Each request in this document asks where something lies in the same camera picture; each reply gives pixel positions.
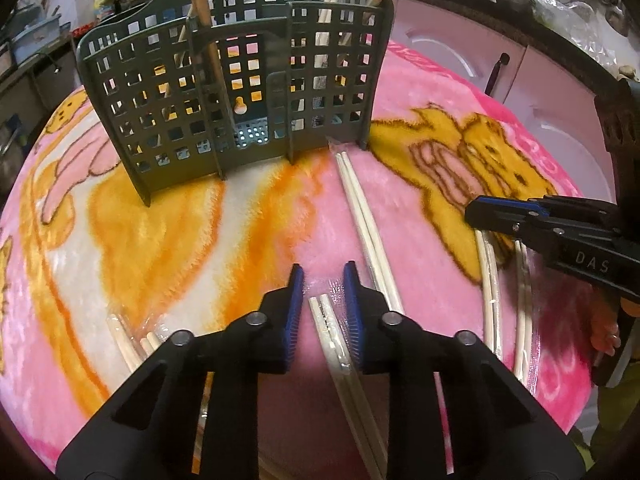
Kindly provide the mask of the dark green utensil caddy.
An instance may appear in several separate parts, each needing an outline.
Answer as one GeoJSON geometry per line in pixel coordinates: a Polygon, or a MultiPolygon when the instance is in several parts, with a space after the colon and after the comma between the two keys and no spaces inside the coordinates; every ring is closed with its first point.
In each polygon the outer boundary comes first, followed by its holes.
{"type": "Polygon", "coordinates": [[[392,0],[151,0],[80,40],[88,97],[144,202],[330,142],[367,146],[392,0]]]}

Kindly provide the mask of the pink cartoon fleece blanket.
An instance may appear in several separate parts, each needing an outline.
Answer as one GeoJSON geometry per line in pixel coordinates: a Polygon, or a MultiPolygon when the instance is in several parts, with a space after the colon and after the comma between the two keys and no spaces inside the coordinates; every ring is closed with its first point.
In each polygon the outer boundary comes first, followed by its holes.
{"type": "MultiPolygon", "coordinates": [[[[432,332],[480,332],[484,298],[464,205],[480,193],[576,195],[559,157],[503,105],[392,44],[370,146],[349,158],[406,313],[432,332]]],[[[1,215],[1,403],[53,467],[126,380],[111,334],[205,334],[256,309],[293,264],[307,295],[342,298],[361,245],[333,155],[270,160],[145,205],[86,92],[54,112],[1,215]]]]}

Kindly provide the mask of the chopsticks pair long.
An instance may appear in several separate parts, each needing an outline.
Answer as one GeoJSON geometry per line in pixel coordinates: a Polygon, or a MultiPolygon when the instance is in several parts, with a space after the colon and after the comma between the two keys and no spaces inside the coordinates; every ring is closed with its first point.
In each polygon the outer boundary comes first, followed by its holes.
{"type": "Polygon", "coordinates": [[[352,221],[355,223],[372,284],[384,296],[390,310],[405,314],[405,308],[386,255],[378,225],[375,222],[355,167],[346,150],[346,145],[329,140],[329,149],[336,162],[338,175],[352,214],[352,221]]]}

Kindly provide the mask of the brown chopsticks in caddy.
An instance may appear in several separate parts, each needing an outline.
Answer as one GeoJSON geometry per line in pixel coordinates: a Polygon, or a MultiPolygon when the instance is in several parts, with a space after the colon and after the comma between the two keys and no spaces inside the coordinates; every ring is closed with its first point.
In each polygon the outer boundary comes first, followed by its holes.
{"type": "MultiPolygon", "coordinates": [[[[208,0],[191,0],[191,9],[188,17],[192,18],[192,16],[195,16],[204,27],[211,28],[213,25],[208,0]]],[[[232,119],[231,104],[227,93],[226,81],[224,80],[224,70],[221,66],[220,54],[215,41],[207,46],[207,59],[212,66],[214,79],[219,87],[220,107],[227,113],[228,118],[232,119]]]]}

